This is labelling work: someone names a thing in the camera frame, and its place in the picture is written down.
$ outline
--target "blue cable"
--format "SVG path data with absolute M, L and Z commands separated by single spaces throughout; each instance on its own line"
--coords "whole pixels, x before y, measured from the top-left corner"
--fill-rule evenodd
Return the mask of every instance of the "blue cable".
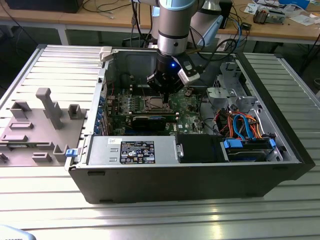
M 237 22 L 236 20 L 233 19 L 233 21 L 237 24 L 238 26 L 238 32 L 239 32 L 239 38 L 238 38 L 238 42 L 236 43 L 236 47 L 238 47 L 239 45 L 239 42 L 240 42 L 240 39 L 241 39 L 241 34 L 242 34 L 242 31 L 241 31 L 241 27 L 239 25 L 239 22 Z
M 248 135 L 248 137 L 249 137 L 250 139 L 254 139 L 254 140 L 255 140 L 256 138 L 254 137 L 253 133 L 250 131 L 249 122 L 248 122 L 248 119 L 246 118 L 245 115 L 238 114 L 238 115 L 235 115 L 235 117 L 233 118 L 233 123 L 232 123 L 232 125 L 233 125 L 234 132 L 235 132 L 242 140 L 246 140 L 245 137 L 244 137 L 243 135 L 241 135 L 241 133 L 238 132 L 238 130 L 237 130 L 237 119 L 238 119 L 239 117 L 242 117 L 243 120 L 244 120 L 245 130 L 246 130 L 246 134 Z

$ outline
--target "red cable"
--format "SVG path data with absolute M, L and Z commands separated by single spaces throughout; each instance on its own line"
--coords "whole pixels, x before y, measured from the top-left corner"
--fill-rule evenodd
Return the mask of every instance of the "red cable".
M 114 91 L 115 91 L 115 84 L 112 83 L 112 92 L 111 92 L 111 95 L 110 95 L 110 96 L 113 96 L 113 95 L 114 95 Z

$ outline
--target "wooden table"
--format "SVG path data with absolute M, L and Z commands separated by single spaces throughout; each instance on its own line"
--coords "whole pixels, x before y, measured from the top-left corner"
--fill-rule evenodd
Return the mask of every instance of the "wooden table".
M 96 0 L 97 4 L 105 4 L 111 0 Z M 78 13 L 61 13 L 48 11 L 30 11 L 30 10 L 12 10 L 2 0 L 5 9 L 18 21 L 21 26 L 53 28 L 57 29 L 61 43 L 68 45 L 68 37 L 66 30 L 88 30 L 102 32 L 127 32 L 131 31 L 132 8 L 125 6 L 113 11 L 114 18 L 111 19 L 96 12 L 89 12 L 81 8 Z M 251 2 L 250 0 L 234 0 L 235 8 L 238 15 L 244 22 L 252 24 L 248 40 L 280 42 L 280 43 L 299 43 L 313 44 L 320 33 L 318 25 L 304 26 L 290 19 L 286 19 L 284 24 L 264 25 L 253 23 L 253 15 L 244 13 L 245 6 Z M 102 7 L 103 9 L 111 9 L 128 4 L 127 0 L 119 0 L 119 2 Z M 94 1 L 86 4 L 86 7 L 95 11 Z M 15 25 L 7 13 L 0 7 L 0 25 Z M 149 6 L 141 4 L 141 31 L 147 33 L 150 28 Z M 233 22 L 228 21 L 225 29 L 220 29 L 217 38 L 220 40 L 230 38 L 237 33 Z

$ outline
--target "gray plastic part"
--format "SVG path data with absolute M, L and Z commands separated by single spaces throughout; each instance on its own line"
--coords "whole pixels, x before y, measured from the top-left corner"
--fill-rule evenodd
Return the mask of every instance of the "gray plastic part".
M 79 104 L 70 104 L 68 114 L 71 120 L 81 119 L 83 117 Z
M 6 163 L 8 160 L 8 157 L 6 155 L 4 155 L 2 152 L 0 152 L 0 160 L 3 161 L 4 163 Z
M 32 129 L 34 125 L 32 122 L 13 122 L 9 125 L 9 128 L 13 129 Z
M 45 115 L 51 120 L 51 123 L 54 129 L 61 129 L 63 127 L 62 122 L 60 121 L 61 110 L 55 108 L 54 103 L 50 98 L 51 90 L 47 87 L 39 87 L 35 93 L 35 96 L 40 99 L 45 108 Z
M 67 160 L 66 152 L 69 149 L 68 145 L 64 146 L 63 151 L 61 151 L 59 145 L 55 145 L 53 150 L 53 155 L 55 156 L 56 160 L 60 163 L 65 163 Z
M 31 157 L 35 162 L 51 162 L 52 159 L 47 152 L 34 152 Z
M 54 105 L 54 109 L 55 109 L 56 114 L 58 114 L 58 117 L 61 118 L 62 111 L 60 109 L 59 103 L 57 101 L 53 101 L 53 105 Z M 44 112 L 44 115 L 46 116 L 46 118 L 49 119 L 50 117 L 47 115 L 47 111 L 44 109 L 43 112 Z
M 27 121 L 25 112 L 31 111 L 31 109 L 25 101 L 16 101 L 10 111 L 17 121 Z
M 78 140 L 82 131 L 86 110 L 81 109 L 82 118 L 71 120 L 68 109 L 61 109 L 62 129 L 55 129 L 51 121 L 46 118 L 43 108 L 34 108 L 32 111 L 26 111 L 28 121 L 32 122 L 32 129 L 11 129 L 12 123 L 20 123 L 14 117 L 11 118 L 7 127 L 3 130 L 0 140 L 4 135 L 26 135 L 26 142 L 4 142 L 0 141 L 0 153 L 4 153 L 10 160 L 6 163 L 8 167 L 22 166 L 62 166 L 64 162 L 58 160 L 51 150 L 40 150 L 38 144 L 53 143 L 59 145 L 61 150 L 65 145 L 69 148 L 77 148 Z M 51 162 L 35 162 L 32 159 L 34 152 L 49 153 L 52 158 Z
M 48 142 L 47 144 L 37 144 L 36 147 L 39 150 L 53 150 L 55 148 L 55 145 L 53 142 Z
M 4 135 L 1 140 L 8 142 L 26 142 L 28 137 L 26 135 Z
M 7 144 L 0 144 L 0 151 L 11 151 L 11 148 Z

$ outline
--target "black cable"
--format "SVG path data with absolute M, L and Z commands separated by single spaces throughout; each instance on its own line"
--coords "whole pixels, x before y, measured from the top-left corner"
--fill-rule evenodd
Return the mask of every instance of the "black cable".
M 138 24 L 138 16 L 137 16 L 137 11 L 135 10 L 135 5 L 134 5 L 134 1 L 131 1 L 131 6 L 132 6 L 132 11 L 133 11 L 133 15 L 134 15 L 134 18 L 135 18 L 135 22 L 137 23 L 136 25 L 136 28 L 138 29 L 138 32 L 140 34 L 140 37 L 142 38 L 142 40 L 144 42 L 149 42 L 142 34 L 141 30 L 140 30 L 140 26 Z
M 237 18 L 238 23 L 241 25 L 242 24 L 242 19 L 241 17 L 238 15 L 237 9 L 235 8 L 235 6 L 232 5 L 232 8 L 234 10 L 235 13 L 230 12 L 232 15 L 235 15 Z
M 116 1 L 111 2 L 111 3 L 104 3 L 104 4 L 101 4 L 101 5 L 97 6 L 96 8 L 97 8 L 97 9 L 99 9 L 99 8 L 101 8 L 102 6 L 107 6 L 107 5 L 116 4 L 117 2 L 119 2 L 119 0 L 116 0 Z
M 201 49 L 200 49 L 200 51 L 202 51 L 204 48 L 205 48 L 205 46 L 206 46 L 206 42 L 205 42 L 205 39 L 204 39 L 204 37 L 197 31 L 197 30 L 195 30 L 192 26 L 190 26 L 190 31 L 194 31 L 200 38 L 201 38 L 201 40 L 202 40 L 202 47 L 201 47 Z
M 8 16 L 11 18 L 11 20 L 14 21 L 14 22 L 25 32 L 25 34 L 27 34 L 27 36 L 35 43 L 35 45 L 38 45 L 37 41 L 36 41 L 33 37 L 31 37 L 31 36 L 29 35 L 29 33 L 28 33 L 28 32 L 10 15 L 10 13 L 5 9 L 2 1 L 0 1 L 0 5 L 1 5 L 1 7 L 3 8 L 3 10 L 6 12 L 6 14 L 8 14 Z
M 234 42 L 234 48 L 233 48 L 230 52 L 228 52 L 227 55 L 225 55 L 225 56 L 223 56 L 223 57 L 221 57 L 221 58 L 218 58 L 218 59 L 212 59 L 212 58 L 214 57 L 215 53 L 217 52 L 218 48 L 219 48 L 222 44 L 224 44 L 224 43 L 226 43 L 226 42 L 228 42 L 228 41 Z M 207 60 L 207 63 L 204 65 L 203 69 L 206 69 L 206 68 L 208 67 L 208 65 L 210 64 L 210 62 L 220 61 L 220 60 L 222 60 L 222 59 L 225 59 L 225 58 L 229 57 L 229 56 L 236 50 L 236 48 L 237 48 L 237 41 L 236 41 L 236 40 L 234 40 L 234 39 L 232 39 L 232 38 L 228 38 L 228 39 L 223 40 L 222 42 L 220 42 L 220 43 L 216 46 L 215 50 L 211 53 L 211 56 L 210 56 L 209 59 Z
M 232 20 L 232 21 L 236 21 L 238 23 L 238 26 L 236 27 L 235 26 L 235 23 L 233 22 L 233 26 L 234 28 L 236 29 L 236 34 L 234 35 L 233 39 L 235 40 L 236 39 L 236 36 L 238 35 L 238 33 L 240 31 L 242 31 L 241 29 L 239 29 L 239 27 L 242 25 L 242 19 L 241 17 L 239 17 L 238 13 L 237 13 L 237 10 L 235 9 L 235 7 L 233 7 L 234 11 L 235 11 L 235 14 L 230 12 L 230 14 L 233 14 L 237 17 L 237 19 L 235 19 L 233 16 L 229 16 L 228 19 Z M 232 47 L 232 43 L 230 45 L 228 45 L 225 49 L 225 51 L 227 51 L 230 47 Z
M 132 48 L 132 34 L 134 33 L 134 27 L 135 27 L 135 26 L 133 26 L 133 25 L 132 25 L 132 27 L 131 27 L 131 33 L 130 33 L 130 48 Z
M 112 9 L 108 9 L 108 10 L 101 10 L 101 11 L 93 11 L 93 10 L 90 10 L 88 8 L 85 7 L 85 5 L 91 0 L 87 0 L 85 1 L 83 4 L 82 4 L 82 7 L 84 10 L 88 11 L 88 12 L 91 12 L 91 13 L 105 13 L 105 12 L 110 12 L 110 11 L 113 11 L 113 10 L 116 10 L 116 9 L 120 9 L 120 8 L 123 8 L 123 7 L 126 7 L 126 6 L 129 6 L 130 4 L 126 4 L 126 5 L 122 5 L 122 6 L 118 6 L 118 7 L 115 7 L 115 8 L 112 8 Z M 108 5 L 108 4 L 111 4 L 111 3 L 106 3 L 106 4 L 102 4 L 100 6 L 98 6 L 98 8 L 100 8 L 101 6 L 104 6 L 104 5 Z
M 152 6 L 149 6 L 149 11 L 150 11 L 150 30 L 149 30 L 148 34 L 146 35 L 146 39 L 149 38 L 150 33 L 152 31 L 152 28 L 153 28 L 153 24 L 154 24 L 153 21 L 152 21 Z M 143 47 L 143 45 L 144 45 L 144 47 L 146 47 L 146 42 L 143 42 L 141 47 Z
M 203 118 L 202 118 L 202 116 L 201 116 L 201 103 L 202 103 L 202 101 L 203 101 L 206 93 L 207 93 L 207 92 L 204 92 L 204 94 L 203 94 L 203 96 L 202 96 L 202 98 L 201 98 L 201 100 L 200 100 L 200 104 L 199 104 L 199 118 L 200 118 L 200 121 L 204 123 L 204 125 L 206 125 L 210 130 L 212 130 L 212 131 L 214 132 L 215 130 L 214 130 L 211 126 L 209 126 L 207 123 L 205 123 L 204 120 L 203 120 Z
M 238 46 L 238 49 L 243 46 L 242 51 L 244 51 L 244 49 L 245 49 L 245 47 L 246 47 L 246 45 L 247 45 L 248 36 L 249 36 L 249 34 L 250 34 L 250 30 L 249 30 L 249 31 L 245 30 L 245 34 L 246 34 L 245 38 L 242 39 L 242 40 L 239 42 L 239 44 L 242 43 L 243 41 L 244 41 L 244 43 L 243 43 L 242 45 L 239 45 L 239 46 Z
M 197 48 L 197 44 L 196 44 L 196 42 L 195 42 L 195 38 L 194 38 L 194 36 L 193 36 L 193 33 L 192 33 L 191 29 L 190 29 L 190 35 L 191 35 L 191 39 L 192 39 L 192 43 L 193 43 L 194 47 Z M 212 59 L 212 58 L 213 58 L 213 55 L 217 52 L 218 48 L 219 48 L 222 44 L 224 44 L 225 42 L 228 42 L 228 41 L 233 41 L 233 42 L 235 43 L 234 48 L 232 49 L 232 51 L 228 52 L 227 55 L 225 55 L 225 56 L 223 56 L 223 57 L 221 57 L 221 58 Z M 220 42 L 220 43 L 216 46 L 216 48 L 215 48 L 215 50 L 212 52 L 210 58 L 206 58 L 206 57 L 203 56 L 200 52 L 197 52 L 197 54 L 199 55 L 199 57 L 201 57 L 202 59 L 204 59 L 204 60 L 207 61 L 207 63 L 205 64 L 205 67 L 203 67 L 203 69 L 206 69 L 206 67 L 209 65 L 210 62 L 220 61 L 220 60 L 222 60 L 222 59 L 227 58 L 228 56 L 230 56 L 230 55 L 236 50 L 236 48 L 237 48 L 237 41 L 234 40 L 234 39 L 232 39 L 232 38 L 228 38 L 228 39 L 226 39 L 226 40 L 223 40 L 222 42 Z
M 310 49 L 309 53 L 311 53 L 311 51 L 314 49 L 314 47 L 315 47 L 315 45 L 317 44 L 317 42 L 318 42 L 319 38 L 320 38 L 320 33 L 319 33 L 318 37 L 316 38 L 316 40 L 315 40 L 314 44 L 312 45 L 312 47 L 311 47 L 311 49 Z
M 318 40 L 320 38 L 320 33 L 318 35 L 318 37 L 316 38 L 313 46 L 311 47 L 308 55 L 306 56 L 306 58 L 304 59 L 301 67 L 300 67 L 300 70 L 299 70 L 299 74 L 302 75 L 304 73 L 304 71 L 306 70 L 306 68 L 308 67 L 308 65 L 312 62 L 312 60 L 314 59 L 314 57 L 316 57 L 320 51 L 320 45 L 317 47 L 317 50 L 315 50 L 314 53 L 312 53 L 312 50 L 314 49 L 314 47 L 316 46 Z
M 138 3 L 138 21 L 139 21 L 139 24 L 141 23 L 141 18 L 140 18 L 140 3 Z

